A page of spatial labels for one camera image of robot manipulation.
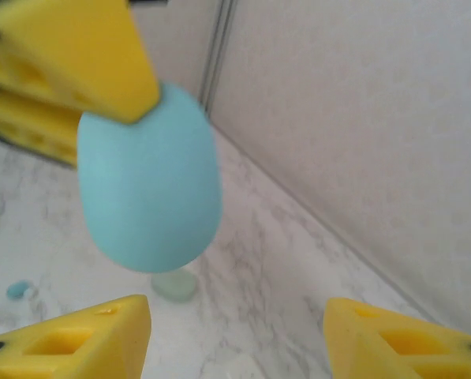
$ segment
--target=white wall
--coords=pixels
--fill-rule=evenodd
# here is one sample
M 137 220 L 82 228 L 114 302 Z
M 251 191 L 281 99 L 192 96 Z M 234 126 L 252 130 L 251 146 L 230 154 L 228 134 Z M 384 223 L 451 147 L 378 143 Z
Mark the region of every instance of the white wall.
M 219 0 L 171 0 L 133 7 L 133 15 L 160 79 L 193 95 L 200 90 Z
M 471 332 L 471 0 L 240 0 L 212 118 Z

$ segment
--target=small blue bead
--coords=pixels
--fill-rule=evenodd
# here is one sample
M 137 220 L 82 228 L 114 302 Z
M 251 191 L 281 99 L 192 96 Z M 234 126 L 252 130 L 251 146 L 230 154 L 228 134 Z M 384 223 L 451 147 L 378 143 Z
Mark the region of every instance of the small blue bead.
M 20 280 L 7 287 L 7 298 L 11 300 L 19 300 L 23 298 L 24 293 L 30 288 L 30 283 L 27 280 Z

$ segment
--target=yellow plastic part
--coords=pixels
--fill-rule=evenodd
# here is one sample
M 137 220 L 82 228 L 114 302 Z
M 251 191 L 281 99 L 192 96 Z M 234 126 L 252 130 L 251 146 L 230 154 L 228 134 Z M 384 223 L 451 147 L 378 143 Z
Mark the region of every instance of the yellow plastic part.
M 81 113 L 0 90 L 0 138 L 76 166 Z
M 471 379 L 471 336 L 347 298 L 323 319 L 334 379 Z
M 0 88 L 124 123 L 159 101 L 126 0 L 1 0 Z
M 133 295 L 0 335 L 0 379 L 138 379 L 151 316 Z

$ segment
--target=small white object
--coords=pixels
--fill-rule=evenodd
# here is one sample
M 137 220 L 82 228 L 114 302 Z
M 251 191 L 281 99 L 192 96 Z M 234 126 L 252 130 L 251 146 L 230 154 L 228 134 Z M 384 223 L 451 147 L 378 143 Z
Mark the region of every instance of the small white object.
M 247 354 L 240 354 L 225 365 L 223 379 L 267 379 L 255 360 Z

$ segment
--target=white marble surface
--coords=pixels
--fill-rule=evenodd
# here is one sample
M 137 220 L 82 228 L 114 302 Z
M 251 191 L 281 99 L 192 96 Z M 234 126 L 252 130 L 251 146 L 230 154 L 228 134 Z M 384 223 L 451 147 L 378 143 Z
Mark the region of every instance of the white marble surface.
M 332 296 L 417 311 L 218 137 L 224 217 L 189 267 L 200 292 L 170 304 L 150 276 L 106 259 L 84 225 L 76 172 L 0 145 L 0 332 L 123 295 L 142 293 L 153 330 L 144 378 L 216 377 L 239 353 L 269 378 L 330 377 L 321 322 Z M 16 280 L 39 287 L 7 302 Z

